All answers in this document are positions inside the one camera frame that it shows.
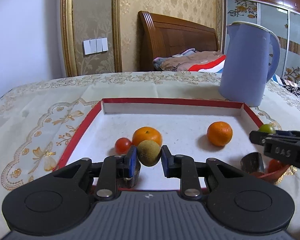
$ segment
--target kettle handle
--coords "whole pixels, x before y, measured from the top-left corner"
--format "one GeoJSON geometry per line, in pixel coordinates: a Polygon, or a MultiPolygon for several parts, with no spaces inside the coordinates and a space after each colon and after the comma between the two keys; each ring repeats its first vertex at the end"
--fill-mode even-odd
{"type": "Polygon", "coordinates": [[[273,77],[277,70],[280,58],[280,42],[278,37],[270,31],[270,44],[272,45],[273,57],[268,70],[267,82],[273,77]]]}

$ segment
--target patterned wallpaper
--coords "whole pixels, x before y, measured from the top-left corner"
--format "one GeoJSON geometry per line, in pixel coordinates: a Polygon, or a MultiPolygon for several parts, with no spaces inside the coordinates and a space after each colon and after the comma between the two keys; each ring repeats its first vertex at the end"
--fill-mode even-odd
{"type": "Polygon", "coordinates": [[[111,0],[73,0],[74,40],[80,75],[114,72],[111,0]],[[82,42],[108,38],[107,52],[83,54],[82,42]]]}
{"type": "Polygon", "coordinates": [[[222,0],[216,0],[216,32],[218,35],[219,39],[219,45],[221,46],[221,38],[222,38],[222,26],[223,26],[223,21],[222,21],[222,0]]]}
{"type": "Polygon", "coordinates": [[[122,71],[139,70],[142,24],[138,11],[169,15],[216,28],[216,0],[120,0],[122,71]]]}

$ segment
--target light switch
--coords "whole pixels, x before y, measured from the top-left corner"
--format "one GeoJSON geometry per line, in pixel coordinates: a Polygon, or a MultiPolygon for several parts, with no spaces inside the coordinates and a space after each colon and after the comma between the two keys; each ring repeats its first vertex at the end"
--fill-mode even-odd
{"type": "Polygon", "coordinates": [[[90,40],[90,48],[91,48],[91,53],[96,53],[97,52],[96,39],[90,40]]]}
{"type": "Polygon", "coordinates": [[[83,49],[84,49],[84,54],[88,55],[91,54],[91,48],[90,48],[90,41],[83,41],[83,49]]]}
{"type": "Polygon", "coordinates": [[[108,39],[107,38],[102,38],[102,51],[108,51],[108,39]]]}
{"type": "Polygon", "coordinates": [[[97,42],[97,52],[102,52],[102,39],[96,39],[97,42]]]}

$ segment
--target red tomato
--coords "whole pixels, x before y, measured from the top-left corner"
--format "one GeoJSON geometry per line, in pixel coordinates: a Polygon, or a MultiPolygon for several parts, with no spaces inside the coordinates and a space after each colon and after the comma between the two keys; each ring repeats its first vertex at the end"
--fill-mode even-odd
{"type": "Polygon", "coordinates": [[[119,138],[115,144],[114,149],[117,154],[126,154],[131,146],[131,141],[128,138],[119,138]]]}
{"type": "Polygon", "coordinates": [[[269,162],[269,166],[268,166],[268,173],[277,171],[279,169],[281,169],[284,165],[282,164],[281,161],[278,160],[271,160],[269,162]]]}

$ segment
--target tablecloth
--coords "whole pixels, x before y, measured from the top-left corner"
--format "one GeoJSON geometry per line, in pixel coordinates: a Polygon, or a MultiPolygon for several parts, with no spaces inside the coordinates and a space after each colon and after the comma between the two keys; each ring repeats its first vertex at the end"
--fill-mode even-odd
{"type": "MultiPolygon", "coordinates": [[[[9,191],[57,165],[90,109],[102,98],[200,98],[225,100],[219,74],[200,72],[110,73],[32,83],[0,98],[0,238],[8,231],[1,204],[9,191]]],[[[300,100],[269,81],[252,108],[277,130],[300,130],[300,100]]],[[[296,204],[288,232],[300,239],[300,169],[278,181],[296,204]]]]}

